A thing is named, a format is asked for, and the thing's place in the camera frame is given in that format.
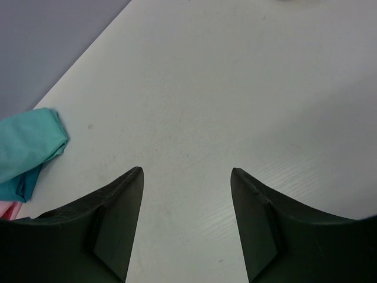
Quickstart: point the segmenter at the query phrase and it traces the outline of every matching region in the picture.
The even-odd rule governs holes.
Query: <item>black plastic part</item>
[[[242,169],[231,183],[249,282],[377,282],[377,216],[324,213]]]
[[[135,167],[36,219],[1,220],[0,282],[124,282],[143,186]]]

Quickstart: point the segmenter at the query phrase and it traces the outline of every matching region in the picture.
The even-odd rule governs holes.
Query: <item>teal cloth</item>
[[[55,110],[41,108],[0,121],[0,200],[30,200],[41,165],[62,154],[67,142]]]

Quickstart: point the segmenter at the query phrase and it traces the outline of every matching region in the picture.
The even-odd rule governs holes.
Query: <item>pink cloth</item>
[[[22,202],[0,201],[0,218],[14,220],[21,208]]]

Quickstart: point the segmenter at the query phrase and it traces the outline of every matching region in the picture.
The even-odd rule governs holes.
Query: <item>white table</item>
[[[246,283],[233,167],[330,213],[377,213],[376,9],[132,1],[38,104],[71,140],[19,216],[142,166],[127,282]]]

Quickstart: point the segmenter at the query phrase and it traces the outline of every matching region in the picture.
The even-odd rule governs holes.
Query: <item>cloth fold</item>
[[[63,153],[67,141],[55,110],[41,108],[0,121],[0,200],[30,200],[41,165]]]
[[[21,208],[21,202],[1,202],[0,201],[0,218],[14,220]]]

